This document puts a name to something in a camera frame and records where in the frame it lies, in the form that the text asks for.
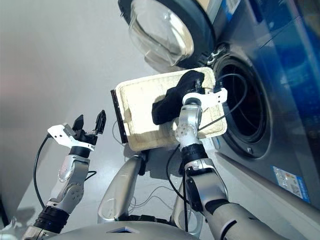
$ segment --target white wall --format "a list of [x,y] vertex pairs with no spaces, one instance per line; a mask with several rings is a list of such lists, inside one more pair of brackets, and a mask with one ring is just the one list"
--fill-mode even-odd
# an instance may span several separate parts
[[[115,119],[103,101],[115,87],[109,80],[154,73],[131,44],[117,2],[0,1],[0,194],[9,218],[46,129],[81,113],[91,128],[102,108]],[[57,160],[51,152],[45,157]]]

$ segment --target washing machine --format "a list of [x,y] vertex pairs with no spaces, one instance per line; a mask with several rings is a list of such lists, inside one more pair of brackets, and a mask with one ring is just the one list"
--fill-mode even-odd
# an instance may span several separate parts
[[[242,75],[244,101],[216,149],[320,209],[320,1],[119,0],[132,41],[160,72]],[[227,114],[244,86],[234,76]]]

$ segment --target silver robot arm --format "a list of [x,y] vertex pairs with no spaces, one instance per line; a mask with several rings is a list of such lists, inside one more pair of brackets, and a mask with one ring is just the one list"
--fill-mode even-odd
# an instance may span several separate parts
[[24,240],[43,240],[61,232],[69,215],[81,201],[84,195],[84,182],[88,175],[90,151],[95,149],[97,135],[102,134],[106,124],[106,113],[99,113],[96,127],[91,132],[85,132],[83,115],[78,117],[73,127],[68,124],[52,126],[49,134],[58,144],[69,147],[70,153],[58,172],[57,182],[51,192],[49,201],[23,235]]
[[[207,94],[211,95],[211,104],[216,94]],[[175,133],[180,142],[186,195],[192,209],[205,216],[214,239],[285,240],[245,208],[228,201],[227,188],[198,138],[202,103],[208,102],[204,98],[210,96],[189,93],[183,98],[184,106]]]

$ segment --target label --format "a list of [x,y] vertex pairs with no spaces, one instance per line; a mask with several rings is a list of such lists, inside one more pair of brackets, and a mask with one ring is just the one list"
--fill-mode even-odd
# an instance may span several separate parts
[[280,187],[310,203],[307,188],[301,176],[294,175],[275,166],[272,166],[272,169]]
[[232,19],[241,0],[223,0],[221,5],[225,11],[228,22]]

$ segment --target white tray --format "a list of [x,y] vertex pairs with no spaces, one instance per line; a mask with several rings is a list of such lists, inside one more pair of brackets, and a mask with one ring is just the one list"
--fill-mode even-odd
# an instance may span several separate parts
[[[152,120],[152,104],[163,99],[168,89],[175,87],[182,75],[191,69],[124,81],[115,88],[124,129],[130,148],[142,151],[178,143],[174,131],[178,119],[161,125],[155,125]],[[204,73],[202,87],[207,94],[215,85],[214,72],[209,67],[194,68]],[[223,116],[222,104],[204,109],[200,128]],[[226,119],[201,130],[200,139],[222,135],[227,130]]]

